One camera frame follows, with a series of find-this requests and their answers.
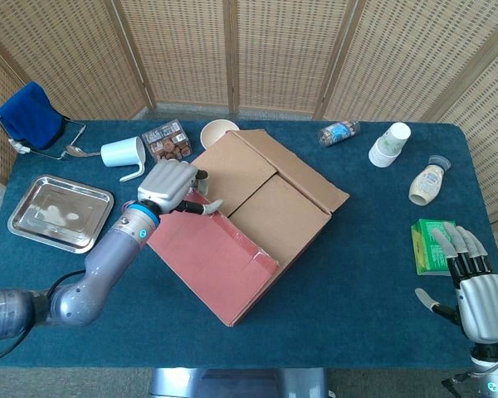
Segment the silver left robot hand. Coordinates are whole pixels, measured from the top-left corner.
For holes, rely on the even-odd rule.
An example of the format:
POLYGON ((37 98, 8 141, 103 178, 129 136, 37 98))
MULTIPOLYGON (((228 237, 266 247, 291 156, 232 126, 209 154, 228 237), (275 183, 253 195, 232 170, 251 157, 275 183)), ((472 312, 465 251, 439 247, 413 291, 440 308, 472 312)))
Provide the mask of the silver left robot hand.
POLYGON ((157 216, 173 211, 209 215, 223 204, 218 199, 209 204, 186 200, 194 188, 208 192, 208 173, 185 161, 160 160, 138 187, 138 203, 149 206, 157 216))

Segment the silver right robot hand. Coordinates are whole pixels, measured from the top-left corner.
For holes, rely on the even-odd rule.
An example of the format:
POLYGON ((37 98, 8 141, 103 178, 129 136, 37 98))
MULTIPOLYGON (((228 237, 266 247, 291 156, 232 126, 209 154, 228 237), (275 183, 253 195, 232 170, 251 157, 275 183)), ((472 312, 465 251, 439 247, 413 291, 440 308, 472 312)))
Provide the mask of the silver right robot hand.
POLYGON ((468 230, 450 222, 434 229, 432 236, 447 261, 457 306, 450 308, 424 289, 415 289, 419 301, 431 312, 461 327, 478 344, 498 343, 498 273, 490 264, 483 244, 468 230))

